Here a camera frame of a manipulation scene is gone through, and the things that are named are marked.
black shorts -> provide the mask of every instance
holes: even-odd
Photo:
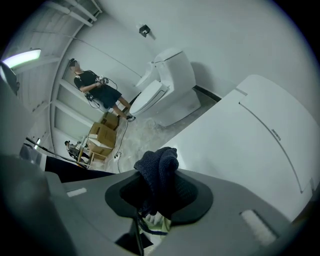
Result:
[[[116,89],[113,89],[109,85],[102,85],[103,88],[103,94],[100,95],[99,100],[102,101],[103,106],[107,108],[112,108],[117,100],[121,97],[121,93],[118,92]]]

cardboard box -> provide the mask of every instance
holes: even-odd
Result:
[[[112,152],[112,148],[97,146],[90,140],[88,140],[87,144],[90,151],[94,153],[95,159],[105,160],[106,157]]]
[[[95,122],[89,132],[87,145],[95,158],[106,158],[113,150],[117,133],[105,125]]]
[[[93,156],[93,160],[104,161],[105,159],[106,159],[106,156],[101,156],[101,155],[98,155],[98,154],[94,154],[94,156]]]
[[[100,123],[115,130],[119,125],[119,118],[116,115],[107,112],[103,115]]]
[[[113,149],[116,143],[117,133],[107,126],[95,122],[89,132],[88,141],[96,146]]]

white wall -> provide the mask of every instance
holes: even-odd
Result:
[[[77,141],[81,141],[83,136],[88,135],[91,129],[91,127],[74,119],[59,108],[55,109],[54,126],[65,134],[69,135],[71,138],[73,137],[77,139]]]
[[[98,107],[95,103],[91,102],[91,107],[88,102],[79,99],[63,86],[60,86],[57,99],[93,122],[99,122],[103,116],[102,112],[95,109]]]
[[[93,47],[74,40],[65,58],[74,58],[83,70],[92,70],[112,79],[128,102],[138,95],[134,85],[144,75],[146,63],[154,58],[139,38],[105,13],[99,15],[93,27],[83,27],[76,37]]]
[[[315,58],[295,25],[274,4],[256,0],[99,2],[154,56],[169,47],[183,49],[197,85],[224,97],[248,75],[261,75],[292,94],[320,124]],[[147,24],[155,39],[139,35],[139,23]],[[103,36],[108,40],[112,34],[100,33],[99,38]]]
[[[52,129],[52,140],[54,141],[54,151],[56,154],[74,160],[68,153],[67,147],[65,146],[65,141],[70,141],[71,144],[76,144],[77,139],[71,138],[69,135],[64,134],[62,131],[53,128]]]

floor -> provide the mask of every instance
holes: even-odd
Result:
[[[151,118],[137,118],[135,121],[129,123],[127,123],[126,120],[120,119],[119,127],[116,129],[117,136],[114,150],[104,162],[94,161],[90,169],[115,174],[119,173],[119,171],[122,173],[134,169],[135,163],[142,158],[146,151],[156,151],[161,148],[216,104],[213,99],[202,92],[196,90],[196,93],[200,100],[201,107],[184,119],[167,127],[156,124]],[[119,160],[115,160],[114,156],[120,144],[121,147],[119,151],[121,152],[121,157]]]

cable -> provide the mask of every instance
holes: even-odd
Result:
[[[49,152],[50,154],[56,155],[56,156],[58,156],[58,157],[60,157],[60,158],[62,158],[62,159],[64,159],[64,160],[66,160],[66,161],[70,161],[70,162],[76,163],[77,165],[80,165],[81,167],[83,167],[83,168],[86,169],[85,166],[83,166],[81,163],[79,163],[79,162],[77,162],[77,161],[68,159],[68,158],[66,158],[66,157],[64,157],[64,156],[61,156],[61,155],[56,154],[56,153],[54,153],[54,152],[51,152],[50,150],[46,149],[44,146],[39,145],[38,143],[34,142],[33,140],[29,139],[28,137],[26,137],[25,139],[26,139],[28,142],[30,142],[30,143],[32,143],[32,144],[34,144],[34,145],[37,145],[40,149],[42,149],[42,150],[44,150],[44,151],[46,151],[46,152]]]
[[[119,171],[119,173],[121,173],[121,171],[120,171],[120,169],[119,169],[119,161],[120,161],[120,157],[122,156],[122,153],[119,152],[119,150],[120,150],[120,148],[121,148],[122,140],[124,139],[124,136],[125,136],[125,134],[126,134],[126,131],[127,131],[127,128],[128,128],[128,124],[129,124],[129,122],[126,122],[126,128],[125,128],[124,133],[123,133],[123,135],[122,135],[121,142],[120,142],[120,146],[119,146],[117,152],[116,152],[115,155],[114,155],[114,158],[116,158],[116,157],[118,156],[118,153],[120,153],[120,156],[119,156],[119,159],[118,159],[118,162],[117,162],[117,166],[118,166],[118,171]]]
[[[89,105],[90,105],[93,109],[100,109],[100,104],[99,104],[98,102],[96,102],[94,99],[92,100],[92,102],[94,102],[97,107],[92,106],[91,103],[90,103],[90,100],[87,99],[87,101],[88,101]]]
[[[112,81],[110,78],[108,78],[112,83],[114,83],[115,84],[115,89],[118,91],[118,85],[114,82],[114,81]]]
[[[80,42],[83,42],[84,44],[88,45],[88,46],[91,46],[92,48],[96,49],[97,51],[109,56],[111,59],[113,59],[114,61],[120,63],[121,65],[125,66],[128,70],[132,71],[133,73],[135,73],[137,76],[139,76],[140,78],[142,78],[141,75],[139,75],[136,71],[134,71],[133,69],[131,69],[130,67],[128,67],[127,65],[123,64],[122,62],[120,62],[119,60],[115,59],[114,57],[112,57],[111,55],[109,55],[108,53],[104,52],[103,50],[100,50],[99,48],[93,46],[92,44],[90,43],[87,43],[86,41],[83,41],[79,38],[76,38],[76,37],[73,37],[71,35],[68,35],[68,34],[63,34],[63,33],[59,33],[59,32],[53,32],[53,31],[38,31],[36,29],[32,30],[32,32],[34,33],[44,33],[44,34],[58,34],[58,35],[61,35],[61,36],[65,36],[65,37],[68,37],[68,38],[72,38],[72,39],[75,39],[75,40],[79,40]]]

